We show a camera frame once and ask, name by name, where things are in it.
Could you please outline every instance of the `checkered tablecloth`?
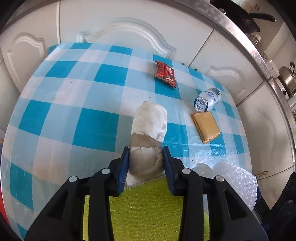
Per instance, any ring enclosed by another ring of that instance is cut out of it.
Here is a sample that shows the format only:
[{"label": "checkered tablecloth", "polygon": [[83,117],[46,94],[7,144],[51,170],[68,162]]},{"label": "checkered tablecloth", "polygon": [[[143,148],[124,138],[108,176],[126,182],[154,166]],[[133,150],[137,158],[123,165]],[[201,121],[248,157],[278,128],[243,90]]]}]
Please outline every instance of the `checkered tablecloth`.
[{"label": "checkered tablecloth", "polygon": [[[176,90],[154,78],[155,60],[175,69]],[[190,114],[196,112],[197,95],[213,86],[222,91],[212,111],[221,135],[203,144]],[[5,136],[1,189],[9,222],[20,237],[69,176],[91,176],[121,155],[135,110],[144,101],[166,108],[163,145],[186,167],[230,161],[251,171],[240,116],[220,83],[139,49],[63,43],[28,81]]]}]

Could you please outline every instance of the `silver screw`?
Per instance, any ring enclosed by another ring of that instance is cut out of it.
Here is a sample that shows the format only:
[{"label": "silver screw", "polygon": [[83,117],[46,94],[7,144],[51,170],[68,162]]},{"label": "silver screw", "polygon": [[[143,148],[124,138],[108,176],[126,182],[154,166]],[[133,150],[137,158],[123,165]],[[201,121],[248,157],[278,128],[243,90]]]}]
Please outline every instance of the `silver screw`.
[{"label": "silver screw", "polygon": [[223,182],[223,181],[224,181],[224,177],[218,175],[218,176],[216,177],[216,180],[217,180],[218,182]]},{"label": "silver screw", "polygon": [[69,177],[69,182],[73,183],[77,181],[77,177],[76,176],[71,176]]},{"label": "silver screw", "polygon": [[189,174],[189,173],[191,173],[191,170],[190,170],[189,168],[183,168],[183,169],[182,169],[182,172],[183,172],[184,174]]},{"label": "silver screw", "polygon": [[104,168],[103,170],[102,170],[102,173],[103,174],[109,174],[111,171],[110,171],[110,169],[108,169],[108,168]]}]

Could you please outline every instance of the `black frying pan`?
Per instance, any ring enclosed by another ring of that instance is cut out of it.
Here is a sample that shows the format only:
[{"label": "black frying pan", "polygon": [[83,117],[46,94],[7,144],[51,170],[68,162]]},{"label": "black frying pan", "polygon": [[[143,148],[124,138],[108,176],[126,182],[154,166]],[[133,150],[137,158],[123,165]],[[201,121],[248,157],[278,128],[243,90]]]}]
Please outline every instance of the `black frying pan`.
[{"label": "black frying pan", "polygon": [[275,22],[274,16],[267,13],[248,13],[231,0],[212,0],[211,4],[216,8],[223,8],[229,17],[245,34],[260,32],[258,24],[253,18]]}]

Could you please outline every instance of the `tan wallet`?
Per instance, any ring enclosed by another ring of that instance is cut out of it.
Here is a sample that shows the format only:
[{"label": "tan wallet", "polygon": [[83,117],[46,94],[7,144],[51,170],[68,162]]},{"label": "tan wallet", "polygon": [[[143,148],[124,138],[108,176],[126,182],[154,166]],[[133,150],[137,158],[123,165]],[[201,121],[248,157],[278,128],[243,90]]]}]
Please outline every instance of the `tan wallet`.
[{"label": "tan wallet", "polygon": [[191,117],[204,144],[220,135],[220,130],[211,112],[194,113]]}]

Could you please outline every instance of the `brown band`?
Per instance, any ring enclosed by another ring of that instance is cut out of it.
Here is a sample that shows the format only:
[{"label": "brown band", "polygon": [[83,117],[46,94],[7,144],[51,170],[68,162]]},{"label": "brown band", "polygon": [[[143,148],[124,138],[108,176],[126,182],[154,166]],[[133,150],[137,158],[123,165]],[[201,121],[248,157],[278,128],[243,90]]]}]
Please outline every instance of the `brown band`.
[{"label": "brown band", "polygon": [[129,146],[158,147],[159,149],[161,149],[162,145],[162,142],[156,141],[151,136],[145,136],[136,133],[131,135],[131,141],[129,144]]}]

